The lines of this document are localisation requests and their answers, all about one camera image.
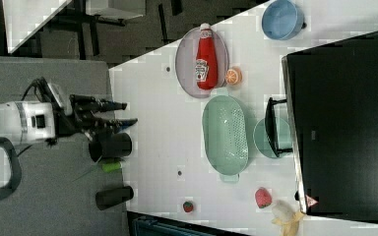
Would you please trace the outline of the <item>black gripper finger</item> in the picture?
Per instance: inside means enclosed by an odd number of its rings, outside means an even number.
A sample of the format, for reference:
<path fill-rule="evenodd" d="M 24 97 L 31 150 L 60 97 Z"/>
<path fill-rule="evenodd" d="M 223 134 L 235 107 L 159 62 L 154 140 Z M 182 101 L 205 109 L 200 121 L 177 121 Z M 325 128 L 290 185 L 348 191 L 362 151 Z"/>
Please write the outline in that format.
<path fill-rule="evenodd" d="M 107 112 L 115 110 L 125 110 L 127 107 L 126 103 L 115 102 L 115 101 L 101 101 L 97 104 L 96 110 L 98 112 Z"/>
<path fill-rule="evenodd" d="M 109 134 L 119 133 L 127 128 L 132 127 L 138 122 L 134 119 L 98 119 L 94 124 L 94 129 L 98 132 L 105 132 Z"/>

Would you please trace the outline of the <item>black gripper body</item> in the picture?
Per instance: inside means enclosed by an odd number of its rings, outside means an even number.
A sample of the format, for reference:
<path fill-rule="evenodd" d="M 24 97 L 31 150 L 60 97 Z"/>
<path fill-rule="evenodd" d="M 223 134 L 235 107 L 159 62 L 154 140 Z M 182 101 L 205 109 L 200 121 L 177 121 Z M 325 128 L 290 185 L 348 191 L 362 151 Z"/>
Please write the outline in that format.
<path fill-rule="evenodd" d="M 54 135 L 52 141 L 71 137 L 79 133 L 89 133 L 95 127 L 95 112 L 101 100 L 94 96 L 66 94 L 56 84 L 47 85 L 47 102 L 52 106 Z"/>

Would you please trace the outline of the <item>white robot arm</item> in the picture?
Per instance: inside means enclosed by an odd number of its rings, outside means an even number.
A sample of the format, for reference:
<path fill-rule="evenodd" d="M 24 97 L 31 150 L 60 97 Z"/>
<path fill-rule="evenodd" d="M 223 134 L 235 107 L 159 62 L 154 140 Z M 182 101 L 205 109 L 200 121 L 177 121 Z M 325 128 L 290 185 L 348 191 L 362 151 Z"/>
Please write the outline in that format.
<path fill-rule="evenodd" d="M 94 96 L 65 95 L 61 88 L 43 79 L 33 81 L 35 101 L 0 103 L 0 138 L 13 145 L 48 143 L 61 138 L 85 135 L 91 142 L 117 134 L 138 122 L 133 119 L 105 119 L 99 115 L 124 110 L 127 105 Z"/>

